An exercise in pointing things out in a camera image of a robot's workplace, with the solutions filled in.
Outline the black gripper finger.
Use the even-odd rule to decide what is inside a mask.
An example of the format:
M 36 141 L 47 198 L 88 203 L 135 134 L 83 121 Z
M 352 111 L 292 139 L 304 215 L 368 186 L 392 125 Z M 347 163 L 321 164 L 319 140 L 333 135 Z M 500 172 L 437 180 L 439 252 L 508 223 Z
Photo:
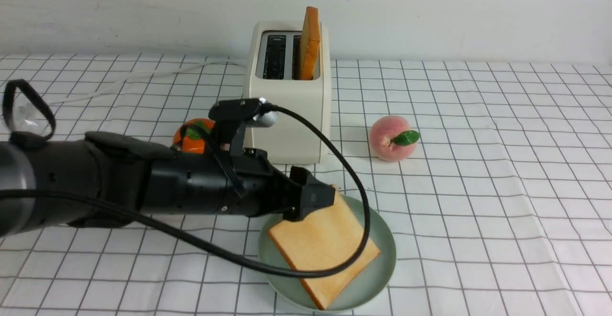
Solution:
M 334 205 L 336 189 L 317 180 L 301 166 L 292 166 L 283 190 L 283 219 L 304 220 L 312 212 Z

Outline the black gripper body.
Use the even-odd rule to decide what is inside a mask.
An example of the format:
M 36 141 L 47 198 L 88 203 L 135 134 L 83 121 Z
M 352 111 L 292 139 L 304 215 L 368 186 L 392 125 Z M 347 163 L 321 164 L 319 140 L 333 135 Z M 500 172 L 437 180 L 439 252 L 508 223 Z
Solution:
M 240 155 L 230 155 L 228 163 L 238 181 L 227 182 L 217 208 L 221 214 L 301 218 L 302 187 L 273 166 L 266 151 L 244 150 Z

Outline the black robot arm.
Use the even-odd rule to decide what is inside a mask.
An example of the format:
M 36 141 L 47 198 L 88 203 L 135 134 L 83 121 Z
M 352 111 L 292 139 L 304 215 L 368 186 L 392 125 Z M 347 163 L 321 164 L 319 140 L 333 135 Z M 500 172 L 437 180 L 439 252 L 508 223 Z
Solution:
M 334 204 L 332 186 L 299 166 L 286 176 L 263 150 L 220 157 L 236 182 L 209 151 L 181 152 L 107 131 L 65 142 L 15 132 L 1 142 L 1 189 L 71 193 L 141 214 L 282 214 L 290 221 Z

